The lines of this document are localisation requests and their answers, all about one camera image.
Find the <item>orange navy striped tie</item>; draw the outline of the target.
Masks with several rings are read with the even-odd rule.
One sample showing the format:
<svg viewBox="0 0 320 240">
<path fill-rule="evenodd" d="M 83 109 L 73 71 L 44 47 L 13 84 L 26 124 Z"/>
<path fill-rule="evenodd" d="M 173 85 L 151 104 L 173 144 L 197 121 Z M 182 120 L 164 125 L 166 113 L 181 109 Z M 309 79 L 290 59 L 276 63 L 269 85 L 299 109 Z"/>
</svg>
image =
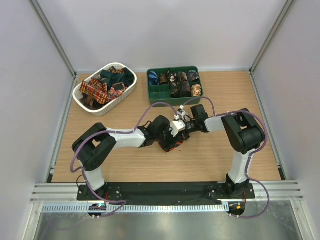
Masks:
<svg viewBox="0 0 320 240">
<path fill-rule="evenodd" d="M 166 152 L 171 152 L 174 149 L 178 148 L 179 146 L 181 146 L 183 144 L 183 140 L 181 141 L 173 141 L 173 142 L 167 142 L 167 143 L 161 143 L 161 148 Z"/>
</svg>

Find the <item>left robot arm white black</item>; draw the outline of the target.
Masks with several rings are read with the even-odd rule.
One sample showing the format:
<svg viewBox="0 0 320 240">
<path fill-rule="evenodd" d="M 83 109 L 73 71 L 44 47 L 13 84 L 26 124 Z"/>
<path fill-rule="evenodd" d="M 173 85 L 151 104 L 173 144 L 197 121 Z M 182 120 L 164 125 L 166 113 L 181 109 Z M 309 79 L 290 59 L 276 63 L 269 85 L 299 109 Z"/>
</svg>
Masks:
<svg viewBox="0 0 320 240">
<path fill-rule="evenodd" d="M 158 143 L 169 152 L 184 141 L 182 132 L 186 124 L 178 116 L 169 121 L 159 115 L 149 125 L 134 129 L 111 129 L 102 123 L 94 124 L 72 145 L 75 159 L 82 165 L 88 194 L 95 200 L 101 200 L 106 194 L 106 182 L 102 174 L 102 164 L 114 149 L 144 148 Z"/>
</svg>

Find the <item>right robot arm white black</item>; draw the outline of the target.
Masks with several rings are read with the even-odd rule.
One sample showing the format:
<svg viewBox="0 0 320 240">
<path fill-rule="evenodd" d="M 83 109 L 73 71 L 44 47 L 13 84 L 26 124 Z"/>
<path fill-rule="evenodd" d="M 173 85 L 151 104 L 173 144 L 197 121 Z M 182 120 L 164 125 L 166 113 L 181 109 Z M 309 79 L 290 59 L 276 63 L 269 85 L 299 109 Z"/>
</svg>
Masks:
<svg viewBox="0 0 320 240">
<path fill-rule="evenodd" d="M 252 180 L 249 171 L 254 155 L 268 141 L 264 123 L 246 108 L 211 117 L 202 104 L 195 105 L 190 110 L 192 119 L 186 124 L 189 132 L 225 131 L 234 150 L 231 169 L 226 175 L 225 192 L 231 198 L 241 196 Z"/>
</svg>

